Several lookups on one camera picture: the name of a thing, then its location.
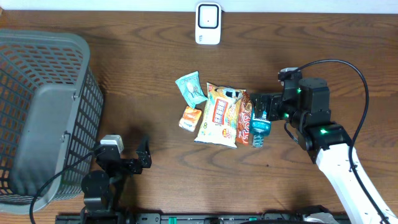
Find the blue mouthwash bottle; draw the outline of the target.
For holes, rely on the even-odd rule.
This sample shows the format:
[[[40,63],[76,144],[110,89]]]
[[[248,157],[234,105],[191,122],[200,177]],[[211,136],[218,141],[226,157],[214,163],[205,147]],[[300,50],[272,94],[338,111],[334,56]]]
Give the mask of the blue mouthwash bottle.
[[[267,120],[266,116],[267,112],[263,111],[260,118],[255,118],[255,113],[252,112],[249,132],[253,136],[253,147],[263,147],[264,138],[270,135],[271,122]]]

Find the orange Toppo snack box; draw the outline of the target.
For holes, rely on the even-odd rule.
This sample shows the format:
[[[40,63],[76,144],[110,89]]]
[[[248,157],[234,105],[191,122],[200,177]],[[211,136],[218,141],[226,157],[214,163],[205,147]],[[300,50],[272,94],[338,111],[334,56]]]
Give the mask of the orange Toppo snack box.
[[[252,103],[249,95],[244,92],[239,109],[238,124],[236,128],[236,142],[248,145],[249,130],[252,115]]]

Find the small orange candy box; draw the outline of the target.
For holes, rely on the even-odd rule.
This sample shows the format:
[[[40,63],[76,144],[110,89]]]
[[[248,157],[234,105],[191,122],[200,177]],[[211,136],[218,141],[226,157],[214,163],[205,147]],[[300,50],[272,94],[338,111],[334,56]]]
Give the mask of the small orange candy box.
[[[201,110],[187,106],[178,125],[187,131],[194,132],[201,117]]]

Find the teal snack packet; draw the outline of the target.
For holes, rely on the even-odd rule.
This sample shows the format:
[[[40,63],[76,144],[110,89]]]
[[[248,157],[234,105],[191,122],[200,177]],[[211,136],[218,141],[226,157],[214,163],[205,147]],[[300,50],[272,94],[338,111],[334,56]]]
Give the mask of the teal snack packet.
[[[175,83],[189,107],[195,108],[196,105],[207,100],[201,89],[198,71],[180,77]]]

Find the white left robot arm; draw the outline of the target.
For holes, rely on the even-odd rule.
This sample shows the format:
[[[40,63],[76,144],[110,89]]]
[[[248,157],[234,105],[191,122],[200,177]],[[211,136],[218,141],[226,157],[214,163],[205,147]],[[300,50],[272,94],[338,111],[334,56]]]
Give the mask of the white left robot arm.
[[[82,223],[134,223],[134,215],[119,206],[128,177],[139,175],[152,165],[149,139],[144,137],[136,149],[136,158],[123,159],[120,135],[106,135],[93,149],[95,162],[101,167],[85,175],[81,182],[85,207]]]

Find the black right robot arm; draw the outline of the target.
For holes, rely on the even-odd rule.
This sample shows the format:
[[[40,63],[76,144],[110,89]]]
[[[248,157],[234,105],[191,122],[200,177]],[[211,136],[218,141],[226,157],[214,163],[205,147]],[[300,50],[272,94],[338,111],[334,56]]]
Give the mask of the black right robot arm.
[[[294,141],[327,177],[352,223],[397,223],[364,171],[353,140],[331,120],[327,82],[291,70],[281,71],[279,79],[282,92],[250,95],[253,116],[283,120],[295,128]]]

